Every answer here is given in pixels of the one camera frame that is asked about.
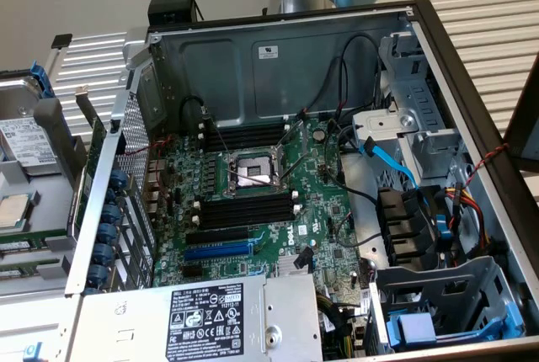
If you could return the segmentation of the black box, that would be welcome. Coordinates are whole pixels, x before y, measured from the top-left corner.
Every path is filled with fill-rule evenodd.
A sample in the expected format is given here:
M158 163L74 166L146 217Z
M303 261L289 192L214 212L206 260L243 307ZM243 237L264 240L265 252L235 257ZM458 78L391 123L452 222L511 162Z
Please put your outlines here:
M195 23L195 0L151 0L147 17L151 26Z

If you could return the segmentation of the green Dell motherboard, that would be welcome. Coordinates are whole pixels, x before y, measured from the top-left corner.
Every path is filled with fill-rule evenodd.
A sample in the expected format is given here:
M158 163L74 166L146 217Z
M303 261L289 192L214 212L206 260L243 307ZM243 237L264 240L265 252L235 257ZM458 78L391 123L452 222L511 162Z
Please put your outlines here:
M295 200L293 221L247 227L253 244L250 255L185 261L189 248L228 242L187 245L185 236L202 232L202 200L235 199L224 194L227 186L226 152L206 152L205 141L216 135L202 129L197 136L170 136L152 153L147 172L147 204L157 233L157 258L152 285L179 285L207 280L263 275L278 278L279 256L300 254L313 259L315 289L332 302L353 306L374 278L374 269L362 256L355 232L352 196L344 189L340 150L344 147L339 129L324 120L307 119L284 145L287 155L288 188ZM325 141L314 134L324 130ZM181 268L201 264L204 275L184 278Z

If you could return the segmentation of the grey parts rack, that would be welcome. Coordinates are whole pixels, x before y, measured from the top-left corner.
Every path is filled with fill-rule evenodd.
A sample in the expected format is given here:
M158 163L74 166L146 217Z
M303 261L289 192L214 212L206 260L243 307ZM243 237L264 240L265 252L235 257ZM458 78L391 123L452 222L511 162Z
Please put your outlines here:
M0 269L36 267L38 275L0 280L0 298L62 290L72 262L75 242L67 235L73 193L82 172L85 149L72 135L56 96L43 98L34 110L57 157L60 172L31 177L19 162L9 161L0 147L0 199L8 195L30 197L23 227L0 230L0 242L44 238L47 249L24 253L0 253Z

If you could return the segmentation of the blue expansion slot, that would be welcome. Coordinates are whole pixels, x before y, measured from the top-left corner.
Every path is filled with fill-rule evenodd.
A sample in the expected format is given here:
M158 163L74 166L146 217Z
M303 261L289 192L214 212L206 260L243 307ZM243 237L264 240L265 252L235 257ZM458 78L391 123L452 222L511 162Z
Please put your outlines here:
M249 241L228 242L220 245L189 248L184 252L185 261L195 261L208 258L227 258L232 256L250 255L253 252L253 244Z

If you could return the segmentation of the silver finned heat sink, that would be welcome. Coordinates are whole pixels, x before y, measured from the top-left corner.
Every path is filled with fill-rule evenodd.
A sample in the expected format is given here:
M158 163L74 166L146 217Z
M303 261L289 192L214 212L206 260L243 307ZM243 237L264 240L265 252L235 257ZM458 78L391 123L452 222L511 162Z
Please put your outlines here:
M302 257L300 254L279 256L277 272L279 277L311 274L313 259Z

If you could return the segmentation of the silver power supply unit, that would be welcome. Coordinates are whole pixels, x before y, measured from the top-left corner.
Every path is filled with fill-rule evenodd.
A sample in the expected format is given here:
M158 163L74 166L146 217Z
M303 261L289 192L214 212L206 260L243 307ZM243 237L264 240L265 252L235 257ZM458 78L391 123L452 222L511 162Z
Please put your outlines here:
M322 362L309 274L90 295L71 362Z

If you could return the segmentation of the silver socket cover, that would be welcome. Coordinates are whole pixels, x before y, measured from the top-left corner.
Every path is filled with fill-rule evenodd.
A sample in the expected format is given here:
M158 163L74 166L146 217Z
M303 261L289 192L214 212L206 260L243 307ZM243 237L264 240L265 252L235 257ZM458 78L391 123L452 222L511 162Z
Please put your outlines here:
M271 177L273 190L280 192L287 189L288 177L285 176L287 170L287 155L285 146L282 144L272 146L269 151L271 164Z

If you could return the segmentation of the CPU socket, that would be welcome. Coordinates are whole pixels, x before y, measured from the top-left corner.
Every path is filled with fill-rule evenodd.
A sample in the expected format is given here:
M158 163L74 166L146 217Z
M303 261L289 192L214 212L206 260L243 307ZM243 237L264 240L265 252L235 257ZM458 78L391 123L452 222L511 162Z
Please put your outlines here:
M226 167L227 186L224 194L231 197L248 197L278 194L270 182L270 148L259 147L231 154Z

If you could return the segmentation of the blue disk carrier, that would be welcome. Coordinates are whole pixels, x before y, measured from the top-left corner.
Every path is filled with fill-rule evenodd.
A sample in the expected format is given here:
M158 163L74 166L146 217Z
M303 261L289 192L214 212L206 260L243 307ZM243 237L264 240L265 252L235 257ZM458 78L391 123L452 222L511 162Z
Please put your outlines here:
M32 78L34 78L40 85L43 98L54 98L55 93L51 86L50 79L45 71L45 68L38 65L37 61L34 61L29 69Z

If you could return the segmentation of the silver CPU chip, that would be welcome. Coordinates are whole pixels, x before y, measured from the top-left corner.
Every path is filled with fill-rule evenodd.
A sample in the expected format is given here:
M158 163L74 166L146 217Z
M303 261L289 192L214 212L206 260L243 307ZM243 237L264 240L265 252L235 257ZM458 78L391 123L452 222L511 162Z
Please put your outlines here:
M23 227L29 203L27 194L8 195L0 199L0 230Z

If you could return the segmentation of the blue plastic latch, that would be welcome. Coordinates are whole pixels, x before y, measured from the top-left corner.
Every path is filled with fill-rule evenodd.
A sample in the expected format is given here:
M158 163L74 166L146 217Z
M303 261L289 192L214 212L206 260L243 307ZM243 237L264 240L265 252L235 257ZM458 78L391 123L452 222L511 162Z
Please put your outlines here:
M44 362L41 358L42 342L28 344L23 351L22 362Z

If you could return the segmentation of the silver hard disk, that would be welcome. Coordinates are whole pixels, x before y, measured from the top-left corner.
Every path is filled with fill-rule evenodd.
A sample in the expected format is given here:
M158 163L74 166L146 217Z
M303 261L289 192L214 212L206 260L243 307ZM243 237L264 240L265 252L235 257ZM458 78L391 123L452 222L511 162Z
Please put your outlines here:
M40 82L30 72L0 72L0 147L31 177L60 172L48 136L34 118L35 107L44 97Z

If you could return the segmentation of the blue disk tray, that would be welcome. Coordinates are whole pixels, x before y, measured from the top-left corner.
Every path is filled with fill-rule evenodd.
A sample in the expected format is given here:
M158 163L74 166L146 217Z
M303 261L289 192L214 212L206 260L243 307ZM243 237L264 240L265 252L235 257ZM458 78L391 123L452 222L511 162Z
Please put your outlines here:
M482 319L478 328L459 333L436 334L427 312L391 316L386 329L389 347L396 352L514 339L526 333L520 311L513 301L504 305L501 317Z

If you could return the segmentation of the silver disk bay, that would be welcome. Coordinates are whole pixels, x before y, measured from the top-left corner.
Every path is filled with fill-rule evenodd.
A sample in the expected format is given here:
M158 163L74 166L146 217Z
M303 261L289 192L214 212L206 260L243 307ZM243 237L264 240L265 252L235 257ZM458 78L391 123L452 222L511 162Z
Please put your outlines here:
M501 317L504 305L515 303L502 269L490 256L448 269L380 269L370 292L363 339L369 356L408 352L389 347L386 323L391 316L427 312L436 334L459 333L478 328L482 319Z
M385 66L381 85L387 105L353 116L356 140L364 144L372 139L420 185L453 185L464 144L440 113L437 81L420 41L409 32L392 33L381 39L378 52Z

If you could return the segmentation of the long black expansion slot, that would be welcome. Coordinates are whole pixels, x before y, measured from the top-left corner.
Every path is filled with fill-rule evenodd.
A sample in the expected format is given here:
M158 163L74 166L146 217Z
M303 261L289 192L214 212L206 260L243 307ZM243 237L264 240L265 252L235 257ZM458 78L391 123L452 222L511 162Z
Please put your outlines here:
M234 227L224 230L211 230L202 232L191 232L185 236L187 245L199 245L217 242L232 242L249 239L247 227Z

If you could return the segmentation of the black fan duct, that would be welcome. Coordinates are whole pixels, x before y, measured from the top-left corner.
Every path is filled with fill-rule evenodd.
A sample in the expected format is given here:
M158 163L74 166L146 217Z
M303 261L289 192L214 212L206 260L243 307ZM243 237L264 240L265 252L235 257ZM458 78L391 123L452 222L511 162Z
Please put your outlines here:
M425 271L437 265L431 224L421 203L417 190L378 189L376 213L391 267Z

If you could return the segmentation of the green RAM stick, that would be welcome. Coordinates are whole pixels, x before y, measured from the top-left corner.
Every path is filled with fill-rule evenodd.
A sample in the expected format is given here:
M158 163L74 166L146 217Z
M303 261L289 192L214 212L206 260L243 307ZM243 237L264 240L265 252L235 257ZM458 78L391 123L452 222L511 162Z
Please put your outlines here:
M36 267L16 267L12 269L0 269L0 280L6 279L23 279L38 275Z
M25 238L11 242L0 242L0 253L24 253L47 249L44 238Z

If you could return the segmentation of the open grey PC case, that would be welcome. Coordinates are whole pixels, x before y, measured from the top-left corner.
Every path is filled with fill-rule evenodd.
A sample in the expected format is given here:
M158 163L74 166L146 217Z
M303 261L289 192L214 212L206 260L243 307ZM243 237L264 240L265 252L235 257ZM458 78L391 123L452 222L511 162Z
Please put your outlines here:
M378 49L392 33L417 36L437 81L436 103L443 119L458 129L464 148L459 179L450 185L418 184L412 172L372 139L359 144L353 116L384 109L385 66ZM156 146L170 136L197 136L217 127L265 125L319 119L339 129L344 189L352 196L355 232L374 278L360 302L342 306L316 291L322 362L539 362L539 208L509 146L500 138L472 80L425 1L257 17L208 24L150 26L129 49L126 86L110 115L99 115L107 134L78 236L66 294L77 303L68 343L58 354L71 362L86 287L105 295L147 290L157 258L157 233L147 204L147 172ZM123 215L111 246L115 260L105 285L87 282L93 245L113 169L129 177L118 190ZM370 310L370 286L380 269L391 268L376 205L378 189L417 190L431 224L437 265L454 268L490 256L502 269L523 317L521 338L366 354L363 339ZM435 248L437 214L446 216L451 249Z

